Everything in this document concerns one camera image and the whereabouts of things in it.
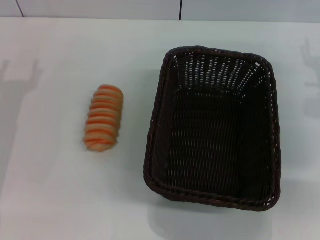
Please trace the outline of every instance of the gray wall background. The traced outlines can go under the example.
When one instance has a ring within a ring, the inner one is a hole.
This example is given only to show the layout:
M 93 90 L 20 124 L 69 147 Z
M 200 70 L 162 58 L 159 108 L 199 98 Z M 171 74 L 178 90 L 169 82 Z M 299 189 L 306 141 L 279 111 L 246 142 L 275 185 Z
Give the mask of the gray wall background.
M 181 0 L 0 0 L 0 17 L 179 20 L 180 5 Z M 320 0 L 183 0 L 181 20 L 320 23 Z

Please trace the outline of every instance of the white table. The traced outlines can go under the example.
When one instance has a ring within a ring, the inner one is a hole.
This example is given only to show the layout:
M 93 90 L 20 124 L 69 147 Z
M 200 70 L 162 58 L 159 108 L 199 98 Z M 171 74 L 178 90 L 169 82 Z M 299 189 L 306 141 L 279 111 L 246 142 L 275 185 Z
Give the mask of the white table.
M 320 24 L 0 19 L 0 239 L 318 240 L 319 43 Z M 274 67 L 282 195 L 267 212 L 170 202 L 144 182 L 163 58 L 194 45 Z M 94 153 L 82 137 L 101 84 L 124 110 L 118 145 Z

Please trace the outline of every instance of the striped bread roll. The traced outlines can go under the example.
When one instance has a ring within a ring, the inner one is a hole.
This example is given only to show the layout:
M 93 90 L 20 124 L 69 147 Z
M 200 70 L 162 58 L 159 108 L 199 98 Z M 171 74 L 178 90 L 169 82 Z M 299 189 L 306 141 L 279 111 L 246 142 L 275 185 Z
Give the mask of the striped bread roll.
M 89 150 L 103 152 L 117 143 L 123 108 L 122 91 L 101 85 L 93 95 L 83 141 Z

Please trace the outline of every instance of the rectangular basket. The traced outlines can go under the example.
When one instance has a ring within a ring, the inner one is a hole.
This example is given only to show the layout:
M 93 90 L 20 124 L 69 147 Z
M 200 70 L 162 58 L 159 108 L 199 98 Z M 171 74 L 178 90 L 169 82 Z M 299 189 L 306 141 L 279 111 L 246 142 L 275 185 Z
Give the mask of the rectangular basket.
M 276 80 L 263 57 L 201 46 L 163 61 L 144 180 L 172 201 L 266 211 L 280 197 Z

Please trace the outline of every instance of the woven basket bottom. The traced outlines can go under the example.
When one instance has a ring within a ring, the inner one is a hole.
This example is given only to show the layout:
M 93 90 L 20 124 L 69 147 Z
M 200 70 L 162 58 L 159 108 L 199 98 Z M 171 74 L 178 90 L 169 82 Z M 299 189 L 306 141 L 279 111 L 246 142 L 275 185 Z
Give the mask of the woven basket bottom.
M 179 90 L 171 131 L 167 184 L 238 197 L 242 194 L 240 109 L 231 94 Z

